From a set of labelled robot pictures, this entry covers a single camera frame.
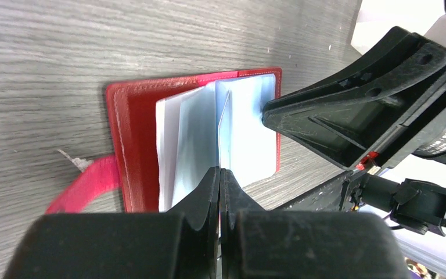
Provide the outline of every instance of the red component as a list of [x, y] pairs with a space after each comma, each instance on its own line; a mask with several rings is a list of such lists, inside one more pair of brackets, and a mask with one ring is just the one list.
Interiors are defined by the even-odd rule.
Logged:
[[377, 152], [369, 152], [363, 159], [361, 159], [360, 163], [356, 166], [359, 170], [365, 169], [365, 164], [368, 163], [369, 160], [373, 161], [379, 154]]

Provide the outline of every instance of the wallet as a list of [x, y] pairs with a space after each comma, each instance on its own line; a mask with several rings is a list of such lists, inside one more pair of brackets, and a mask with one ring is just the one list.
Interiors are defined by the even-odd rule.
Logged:
[[[268, 177], [270, 166], [273, 173], [278, 171], [280, 135], [272, 132], [275, 144], [269, 149], [265, 138], [270, 130], [259, 129], [260, 120], [255, 130], [244, 124], [257, 119], [270, 90], [272, 98], [280, 97], [281, 76], [281, 69], [274, 67], [109, 85], [106, 103], [126, 212], [170, 208], [197, 186], [202, 178], [196, 177], [199, 169], [204, 168], [204, 175], [207, 164], [227, 167], [236, 177], [241, 173], [246, 180], [239, 181], [242, 186]], [[174, 104], [178, 113], [167, 109]], [[242, 104], [254, 106], [246, 109]], [[205, 130], [199, 129], [196, 136], [198, 126]], [[254, 148], [245, 147], [252, 144]], [[262, 159], [269, 157], [269, 150], [275, 152], [271, 162]], [[267, 170], [254, 171], [262, 167]]]

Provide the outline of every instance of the pink fabric loop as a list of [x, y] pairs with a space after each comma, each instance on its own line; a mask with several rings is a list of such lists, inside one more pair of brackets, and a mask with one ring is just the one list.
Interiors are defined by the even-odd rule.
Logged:
[[115, 155], [95, 160], [47, 208], [50, 213], [78, 213], [95, 198], [120, 186]]

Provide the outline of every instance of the black cable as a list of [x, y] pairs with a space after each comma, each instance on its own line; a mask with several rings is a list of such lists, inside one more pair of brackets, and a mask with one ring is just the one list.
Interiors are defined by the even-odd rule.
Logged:
[[397, 225], [397, 226], [393, 226], [393, 227], [389, 227], [389, 228], [390, 228], [391, 230], [395, 231], [395, 230], [400, 230], [400, 229], [402, 229], [403, 227]]

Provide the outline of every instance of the open book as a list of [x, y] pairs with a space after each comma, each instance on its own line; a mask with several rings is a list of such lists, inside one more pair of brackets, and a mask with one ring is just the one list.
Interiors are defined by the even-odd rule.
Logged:
[[276, 172], [276, 132], [262, 124], [276, 76], [217, 80], [156, 102], [159, 211], [194, 190], [213, 166], [229, 169], [240, 186]]

